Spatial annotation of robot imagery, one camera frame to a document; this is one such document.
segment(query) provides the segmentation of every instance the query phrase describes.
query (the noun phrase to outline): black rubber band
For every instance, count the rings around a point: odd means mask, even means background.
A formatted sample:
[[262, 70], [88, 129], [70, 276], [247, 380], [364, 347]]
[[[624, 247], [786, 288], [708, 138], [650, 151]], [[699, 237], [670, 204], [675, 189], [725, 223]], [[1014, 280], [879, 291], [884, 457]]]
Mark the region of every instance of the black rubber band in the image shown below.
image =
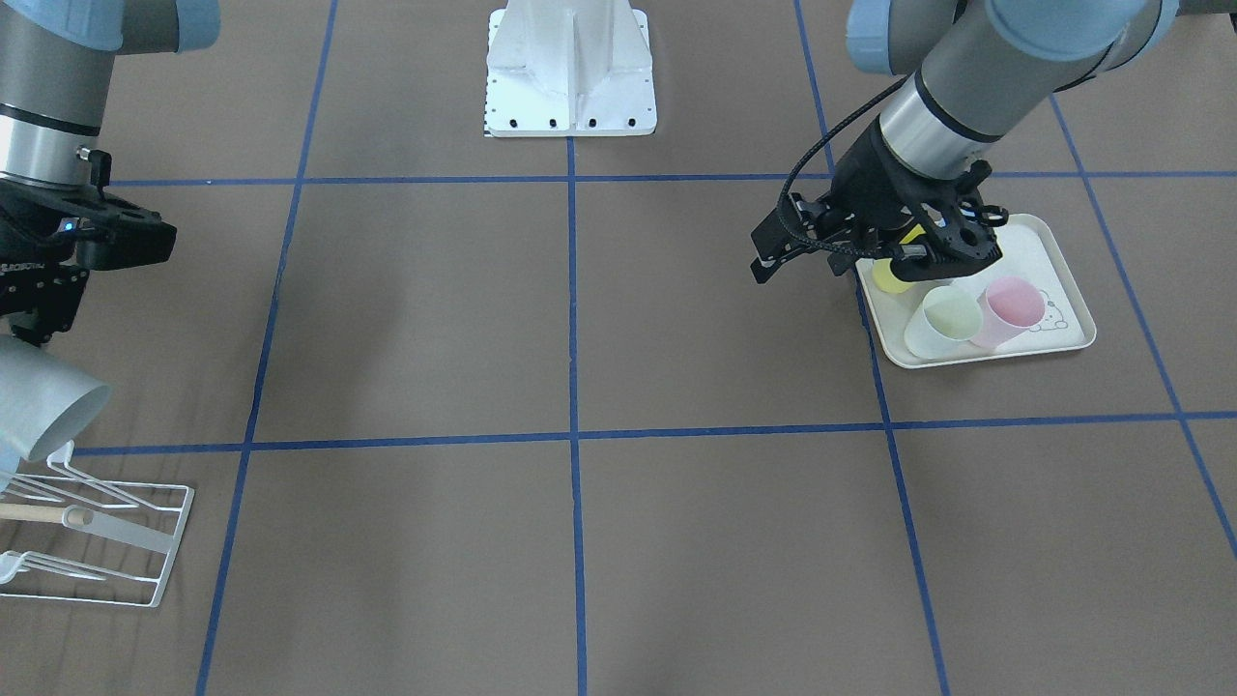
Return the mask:
[[52, 119], [48, 116], [41, 116], [38, 114], [33, 114], [25, 109], [19, 109], [17, 106], [10, 106], [9, 104], [0, 104], [0, 116], [9, 116], [10, 119], [14, 120], [24, 121], [41, 127], [59, 130], [62, 132], [72, 132], [73, 135], [85, 135], [88, 137], [95, 137], [99, 135], [98, 127], [72, 124], [69, 121], [62, 121], [59, 119]]
[[919, 98], [923, 99], [924, 105], [928, 106], [931, 115], [936, 116], [940, 122], [949, 126], [949, 130], [952, 130], [962, 137], [976, 142], [996, 142], [997, 140], [1001, 140], [999, 135], [987, 135], [967, 127], [961, 121], [951, 116], [949, 111], [941, 108], [941, 105], [936, 103], [936, 99], [933, 98], [931, 93], [928, 91], [928, 87], [924, 85], [923, 70], [915, 70], [915, 91], [919, 93]]

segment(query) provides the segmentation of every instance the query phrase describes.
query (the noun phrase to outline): yellow cup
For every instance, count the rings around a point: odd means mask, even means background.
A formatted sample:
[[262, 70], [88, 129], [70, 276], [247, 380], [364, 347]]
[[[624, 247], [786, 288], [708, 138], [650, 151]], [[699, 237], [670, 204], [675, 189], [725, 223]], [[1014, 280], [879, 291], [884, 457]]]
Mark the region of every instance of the yellow cup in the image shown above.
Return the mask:
[[[924, 227], [915, 225], [902, 237], [902, 244], [907, 244], [914, 237], [924, 232]], [[907, 289], [910, 289], [913, 282], [907, 282], [901, 277], [893, 274], [893, 268], [889, 265], [893, 261], [889, 258], [877, 258], [876, 263], [872, 265], [872, 282], [881, 292], [887, 292], [889, 294], [901, 294]]]

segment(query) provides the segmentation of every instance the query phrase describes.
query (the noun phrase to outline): white tray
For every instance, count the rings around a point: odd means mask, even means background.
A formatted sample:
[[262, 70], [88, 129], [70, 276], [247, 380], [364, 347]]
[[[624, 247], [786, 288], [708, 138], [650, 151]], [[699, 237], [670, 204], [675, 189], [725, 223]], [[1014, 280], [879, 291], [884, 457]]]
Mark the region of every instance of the white tray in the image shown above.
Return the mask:
[[[872, 263], [860, 258], [856, 265], [863, 295], [872, 314], [872, 324], [881, 337], [884, 355], [893, 365], [910, 371], [959, 363], [977, 363], [1039, 354], [1079, 351], [1095, 342], [1096, 328], [1091, 312], [1082, 300], [1077, 283], [1065, 263], [1060, 246], [1044, 220], [1035, 215], [1009, 215], [1009, 223], [997, 230], [1004, 256], [982, 271], [950, 281], [917, 282], [901, 294], [889, 294], [872, 281]], [[1009, 339], [995, 350], [962, 342], [952, 354], [935, 360], [923, 360], [907, 350], [902, 339], [907, 321], [924, 294], [939, 284], [952, 284], [978, 298], [988, 282], [1004, 274], [1030, 281], [1044, 294], [1048, 312], [1039, 325]]]

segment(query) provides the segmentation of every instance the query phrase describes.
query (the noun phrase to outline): cartoon drawing on tray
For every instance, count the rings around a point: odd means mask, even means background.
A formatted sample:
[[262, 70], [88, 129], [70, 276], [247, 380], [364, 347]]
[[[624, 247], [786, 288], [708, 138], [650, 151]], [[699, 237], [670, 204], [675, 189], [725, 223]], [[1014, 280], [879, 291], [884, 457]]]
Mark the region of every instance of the cartoon drawing on tray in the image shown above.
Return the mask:
[[1059, 328], [1069, 328], [1070, 321], [1065, 320], [1065, 313], [1061, 308], [1053, 302], [1053, 297], [1048, 292], [1040, 289], [1040, 294], [1044, 295], [1044, 320], [1039, 324], [1030, 326], [1029, 331], [1038, 333], [1040, 330], [1056, 330]]

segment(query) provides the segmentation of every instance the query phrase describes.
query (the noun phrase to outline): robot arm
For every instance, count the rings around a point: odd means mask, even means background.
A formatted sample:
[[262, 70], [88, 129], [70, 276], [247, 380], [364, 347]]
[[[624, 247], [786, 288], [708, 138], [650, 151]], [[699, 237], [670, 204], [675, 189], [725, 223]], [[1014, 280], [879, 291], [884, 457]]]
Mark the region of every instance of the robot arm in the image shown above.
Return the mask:
[[[783, 197], [752, 232], [757, 282], [818, 250], [831, 252], [836, 274], [858, 257], [888, 257], [907, 281], [993, 263], [995, 227], [1008, 215], [978, 193], [992, 171], [983, 152], [1054, 90], [1137, 57], [1178, 10], [1175, 0], [884, 1], [875, 2], [882, 33], [865, 28], [860, 5], [849, 25], [856, 63], [913, 73], [841, 157], [829, 193]], [[939, 36], [930, 49], [923, 37], [898, 40], [917, 25]], [[924, 234], [907, 240], [917, 225]]]
[[0, 315], [22, 340], [72, 326], [90, 271], [171, 255], [174, 226], [104, 192], [113, 64], [218, 35], [216, 0], [0, 1]]

